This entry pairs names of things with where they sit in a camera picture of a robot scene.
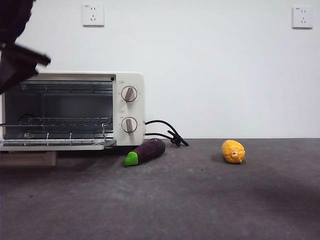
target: power cord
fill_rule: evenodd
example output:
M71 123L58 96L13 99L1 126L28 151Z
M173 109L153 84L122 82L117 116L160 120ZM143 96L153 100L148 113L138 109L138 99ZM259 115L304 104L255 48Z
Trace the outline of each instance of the power cord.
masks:
M162 120L153 120L153 121L148 121L145 123L145 125L148 125L148 124L153 124L153 123L162 123L162 124L165 124L167 125L169 128L172 129L172 131L168 130L167 132L169 134L171 134L173 137L171 136L167 136L167 135L164 135L162 133L156 133L156 132L152 132L152 133L146 133L145 135L146 136L161 136L161 137L164 137L164 138L167 138L171 141L171 143L177 145L178 147L181 146L181 143L183 143L185 146L189 146L189 144L178 134L178 132L174 129L173 126L171 126L169 123L167 123L166 121L162 121Z

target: oven knob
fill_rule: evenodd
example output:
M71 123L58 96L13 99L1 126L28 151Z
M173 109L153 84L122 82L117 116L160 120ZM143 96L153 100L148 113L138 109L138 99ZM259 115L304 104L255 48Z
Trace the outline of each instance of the oven knob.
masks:
M126 133L133 133L137 129L137 121L132 117L125 118L121 125Z
M137 90L133 86L126 86L121 92L123 100L133 102L137 98Z

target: toy eggplant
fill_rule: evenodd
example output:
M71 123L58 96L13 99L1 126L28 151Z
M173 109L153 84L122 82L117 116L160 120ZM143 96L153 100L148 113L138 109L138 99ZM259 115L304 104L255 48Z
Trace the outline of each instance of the toy eggplant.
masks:
M166 150L164 141L152 138L129 152L123 161L125 167L145 163L161 156Z

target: dark object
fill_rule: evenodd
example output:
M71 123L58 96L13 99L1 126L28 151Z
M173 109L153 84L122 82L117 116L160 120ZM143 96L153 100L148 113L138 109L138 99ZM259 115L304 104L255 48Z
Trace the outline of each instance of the dark object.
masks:
M47 66L50 59L15 44L26 28L34 0L2 0L0 7L0 94L37 75L37 64Z
M7 44L0 61L0 94L14 85L38 74L37 64L47 66L51 62L41 55L16 44Z
M145 125L148 125L148 124L153 124L153 123L162 123L162 124L165 124L167 125L168 127L170 127L172 131L168 130L167 132L169 134L171 134L173 137L170 137L170 136L167 136L167 135L164 135L164 134L161 134L161 133L156 133L156 132L152 132L152 133L146 133L145 135L146 136L161 136L161 137L164 137L164 138L167 138L167 139L170 139L171 143L177 145L178 147L181 146L181 143L183 143L185 146L189 146L189 144L178 134L178 132L174 129L173 126L171 126L169 123L167 123L166 121L162 121L162 120L153 120L153 121L148 121L145 123Z
M123 164L127 167L138 165L161 156L166 150L166 144L158 138L152 138L129 152Z
M34 0L1 0L0 44L12 44L26 28Z

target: toaster oven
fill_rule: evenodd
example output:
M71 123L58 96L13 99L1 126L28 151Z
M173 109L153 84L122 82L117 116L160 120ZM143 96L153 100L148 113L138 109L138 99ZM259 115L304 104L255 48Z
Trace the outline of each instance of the toaster oven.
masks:
M40 73L0 96L0 150L137 146L145 136L144 107L140 73Z

